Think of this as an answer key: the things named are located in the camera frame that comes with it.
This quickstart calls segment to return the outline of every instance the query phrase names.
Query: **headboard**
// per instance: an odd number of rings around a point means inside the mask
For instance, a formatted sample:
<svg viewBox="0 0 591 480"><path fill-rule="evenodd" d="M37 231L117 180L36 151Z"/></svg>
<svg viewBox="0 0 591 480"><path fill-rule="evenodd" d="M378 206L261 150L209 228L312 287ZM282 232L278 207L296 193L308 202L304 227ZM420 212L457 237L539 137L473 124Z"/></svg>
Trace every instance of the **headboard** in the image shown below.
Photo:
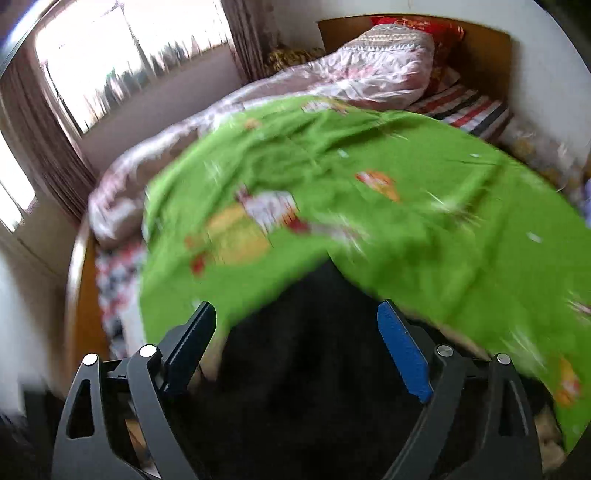
<svg viewBox="0 0 591 480"><path fill-rule="evenodd" d="M429 15L380 15L412 20L441 19L441 17ZM359 15L318 22L326 52L334 52L348 41L372 28L371 17L374 16ZM466 36L462 43L452 51L449 57L449 66L462 75L461 82L467 87L475 88L494 99L506 100L511 81L511 37L507 33L482 25L461 20L452 21L464 28Z"/></svg>

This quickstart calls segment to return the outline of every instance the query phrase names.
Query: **silver bolt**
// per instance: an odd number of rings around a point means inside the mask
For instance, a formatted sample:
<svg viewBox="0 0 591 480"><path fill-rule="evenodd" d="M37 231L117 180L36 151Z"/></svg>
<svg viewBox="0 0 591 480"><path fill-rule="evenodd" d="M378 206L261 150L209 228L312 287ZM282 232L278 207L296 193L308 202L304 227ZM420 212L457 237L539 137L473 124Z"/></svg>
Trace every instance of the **silver bolt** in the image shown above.
<svg viewBox="0 0 591 480"><path fill-rule="evenodd" d="M156 347L154 345L144 345L139 349L139 354L145 358L150 358L156 353Z"/></svg>
<svg viewBox="0 0 591 480"><path fill-rule="evenodd" d="M499 353L496 356L496 360L502 365L509 365L511 363L511 357L506 353Z"/></svg>
<svg viewBox="0 0 591 480"><path fill-rule="evenodd" d="M98 359L99 356L96 353L89 353L82 359L82 363L89 367L94 365Z"/></svg>
<svg viewBox="0 0 591 480"><path fill-rule="evenodd" d="M437 347L437 353L441 356L452 356L453 348L449 345L439 345Z"/></svg>

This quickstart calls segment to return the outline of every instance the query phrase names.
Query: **bright window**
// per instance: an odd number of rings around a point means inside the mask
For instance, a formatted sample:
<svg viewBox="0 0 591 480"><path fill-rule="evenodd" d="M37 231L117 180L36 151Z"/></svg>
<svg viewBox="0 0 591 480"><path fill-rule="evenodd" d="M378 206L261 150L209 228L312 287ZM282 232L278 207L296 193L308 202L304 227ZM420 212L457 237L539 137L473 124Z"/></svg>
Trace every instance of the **bright window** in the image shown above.
<svg viewBox="0 0 591 480"><path fill-rule="evenodd" d="M157 77L230 37L219 0L76 0L37 34L37 55L80 133Z"/></svg>
<svg viewBox="0 0 591 480"><path fill-rule="evenodd" d="M33 187L0 134L0 220L11 232L34 199Z"/></svg>

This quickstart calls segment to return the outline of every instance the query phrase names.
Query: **red cushion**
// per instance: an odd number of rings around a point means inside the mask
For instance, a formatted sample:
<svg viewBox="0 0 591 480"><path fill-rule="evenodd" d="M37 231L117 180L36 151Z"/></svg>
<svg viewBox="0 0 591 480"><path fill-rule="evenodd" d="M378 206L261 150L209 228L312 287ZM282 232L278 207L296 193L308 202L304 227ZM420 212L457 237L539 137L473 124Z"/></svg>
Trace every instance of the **red cushion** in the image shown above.
<svg viewBox="0 0 591 480"><path fill-rule="evenodd" d="M447 58L452 48L464 38L464 29L460 25L448 20L431 20L428 18L411 19L378 16L372 17L371 21L374 26L397 24L431 34L435 42L435 54L433 55L431 80L429 81L427 90L425 90L425 95L436 93L447 67Z"/></svg>

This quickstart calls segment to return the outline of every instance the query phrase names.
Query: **dark blue gripper pad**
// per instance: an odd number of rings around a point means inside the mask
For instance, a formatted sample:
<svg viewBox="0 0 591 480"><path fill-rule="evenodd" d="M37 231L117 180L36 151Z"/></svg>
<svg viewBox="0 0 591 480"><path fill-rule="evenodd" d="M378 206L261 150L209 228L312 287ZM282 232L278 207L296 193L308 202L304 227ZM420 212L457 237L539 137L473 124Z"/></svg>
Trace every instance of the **dark blue gripper pad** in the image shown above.
<svg viewBox="0 0 591 480"><path fill-rule="evenodd" d="M416 395L422 403L427 403L433 395L429 383L429 364L387 301L378 307L378 330L408 393Z"/></svg>

